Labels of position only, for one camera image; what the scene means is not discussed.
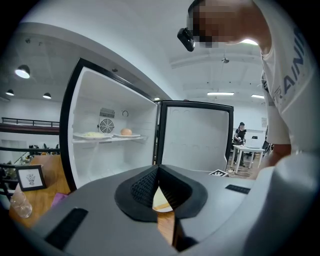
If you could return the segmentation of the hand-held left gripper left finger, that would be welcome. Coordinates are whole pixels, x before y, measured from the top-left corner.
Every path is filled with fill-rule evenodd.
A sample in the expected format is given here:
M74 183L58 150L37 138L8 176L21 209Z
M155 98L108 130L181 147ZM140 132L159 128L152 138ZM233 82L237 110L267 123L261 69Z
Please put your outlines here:
M171 256L157 227L150 165L91 181L48 210L32 230L71 256Z

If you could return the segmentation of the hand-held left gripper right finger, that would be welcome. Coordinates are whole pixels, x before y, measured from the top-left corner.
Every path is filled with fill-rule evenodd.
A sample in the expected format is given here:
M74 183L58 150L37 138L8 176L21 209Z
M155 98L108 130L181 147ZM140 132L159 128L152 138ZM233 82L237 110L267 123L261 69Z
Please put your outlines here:
M166 202L159 207L173 214L172 246L184 251L213 234L240 206L253 183L160 165L158 185Z

